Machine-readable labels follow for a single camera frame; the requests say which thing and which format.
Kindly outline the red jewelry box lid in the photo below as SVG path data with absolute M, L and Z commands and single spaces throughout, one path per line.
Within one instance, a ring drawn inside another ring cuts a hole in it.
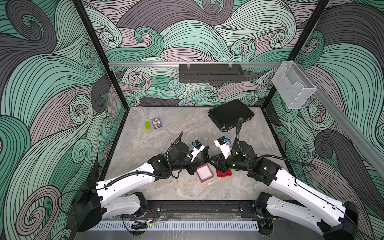
M 219 170 L 216 170 L 216 173 L 217 173 L 217 176 L 219 178 L 224 178 L 224 177 L 230 177 L 232 175 L 232 171 L 231 170 L 227 170 L 226 172 L 221 172 Z

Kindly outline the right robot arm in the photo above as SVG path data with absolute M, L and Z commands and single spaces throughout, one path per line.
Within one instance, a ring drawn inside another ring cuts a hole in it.
M 350 202 L 340 202 L 313 189 L 292 176 L 274 160 L 277 156 L 257 156 L 253 148 L 239 140 L 243 119 L 236 126 L 234 143 L 226 137 L 215 140 L 222 154 L 211 158 L 211 164 L 220 172 L 244 171 L 247 176 L 293 198 L 296 203 L 283 201 L 267 193 L 260 193 L 254 203 L 256 214 L 270 219 L 284 218 L 309 228 L 326 240 L 353 240 L 358 232 L 359 209 Z

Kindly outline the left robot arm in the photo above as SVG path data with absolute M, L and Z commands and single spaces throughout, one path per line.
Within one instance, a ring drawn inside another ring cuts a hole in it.
M 158 180 L 169 179 L 174 170 L 186 170 L 192 176 L 206 163 L 208 155 L 208 146 L 196 140 L 189 147 L 178 136 L 165 153 L 152 157 L 133 171 L 109 180 L 84 181 L 72 200 L 77 232 L 85 232 L 109 217 L 144 215 L 148 209 L 144 195 L 133 193 L 125 197 L 124 194 Z

